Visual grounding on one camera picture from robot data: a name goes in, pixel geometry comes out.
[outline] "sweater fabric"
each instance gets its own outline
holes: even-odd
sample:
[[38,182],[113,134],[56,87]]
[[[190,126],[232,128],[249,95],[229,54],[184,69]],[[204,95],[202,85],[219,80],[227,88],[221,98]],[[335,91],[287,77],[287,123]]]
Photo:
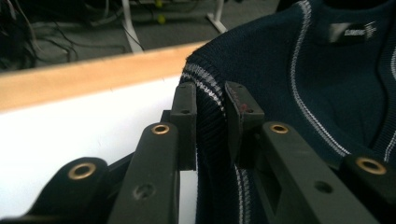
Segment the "sweater fabric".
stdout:
[[293,126],[329,164],[359,152],[396,165],[395,2],[351,10],[300,1],[187,59],[180,82],[197,86],[197,223],[266,220],[252,171],[231,163],[225,81],[246,86],[267,120]]

